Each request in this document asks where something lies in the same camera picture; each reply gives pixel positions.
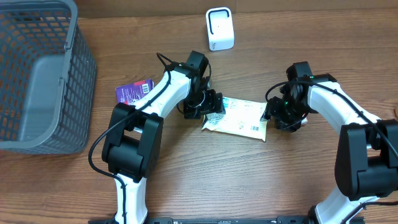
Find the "white floral pouch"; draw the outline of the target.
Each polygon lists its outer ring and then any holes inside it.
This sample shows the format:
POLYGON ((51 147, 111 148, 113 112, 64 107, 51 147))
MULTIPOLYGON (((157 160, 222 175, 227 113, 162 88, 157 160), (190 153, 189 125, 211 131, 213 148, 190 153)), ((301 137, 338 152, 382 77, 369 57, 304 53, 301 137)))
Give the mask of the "white floral pouch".
POLYGON ((235 134, 266 142, 267 120, 261 120, 266 102, 223 97, 225 114, 211 113, 203 118, 201 129, 235 134))

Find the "purple red soft package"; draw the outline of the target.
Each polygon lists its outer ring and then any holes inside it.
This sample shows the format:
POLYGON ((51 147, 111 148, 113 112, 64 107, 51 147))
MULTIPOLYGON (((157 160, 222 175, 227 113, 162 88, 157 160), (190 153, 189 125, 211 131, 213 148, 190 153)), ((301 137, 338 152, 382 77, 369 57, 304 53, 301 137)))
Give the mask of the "purple red soft package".
POLYGON ((136 101, 145 97, 154 87, 152 79, 142 80, 116 88, 116 100, 118 103, 133 105, 136 101))

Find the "small orange tissue pack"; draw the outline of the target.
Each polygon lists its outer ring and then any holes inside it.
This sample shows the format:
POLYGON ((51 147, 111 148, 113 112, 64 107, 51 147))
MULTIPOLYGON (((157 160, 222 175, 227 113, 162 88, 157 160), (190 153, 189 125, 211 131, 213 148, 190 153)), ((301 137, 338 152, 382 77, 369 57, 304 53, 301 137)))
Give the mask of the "small orange tissue pack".
POLYGON ((301 120, 301 125, 306 125, 308 122, 308 119, 306 117, 303 117, 301 120))

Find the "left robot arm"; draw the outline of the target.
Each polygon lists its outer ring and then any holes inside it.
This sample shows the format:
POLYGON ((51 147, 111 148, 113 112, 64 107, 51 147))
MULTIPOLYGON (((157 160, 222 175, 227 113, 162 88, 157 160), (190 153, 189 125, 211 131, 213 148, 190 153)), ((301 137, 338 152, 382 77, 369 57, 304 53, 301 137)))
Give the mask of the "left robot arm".
POLYGON ((192 51, 186 62, 174 62, 157 54, 164 76, 145 97, 127 105, 118 103, 112 112, 102 152, 117 187, 118 207, 110 223, 145 223, 146 182, 160 154, 164 119, 183 104, 186 119, 223 114, 223 95, 211 89, 209 60, 192 51))

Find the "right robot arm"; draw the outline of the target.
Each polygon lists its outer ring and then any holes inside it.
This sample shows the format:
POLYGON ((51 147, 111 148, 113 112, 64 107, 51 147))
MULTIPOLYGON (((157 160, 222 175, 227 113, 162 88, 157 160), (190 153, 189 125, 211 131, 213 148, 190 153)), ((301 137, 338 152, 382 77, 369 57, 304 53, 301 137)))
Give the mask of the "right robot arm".
POLYGON ((282 97, 265 97, 262 118, 275 128, 295 132, 310 113, 318 113, 339 135, 336 187, 306 216, 279 216, 278 223, 364 223, 357 214, 368 206, 396 206, 384 198, 397 191, 397 120, 367 112, 329 73, 314 75, 308 62, 293 63, 282 97))

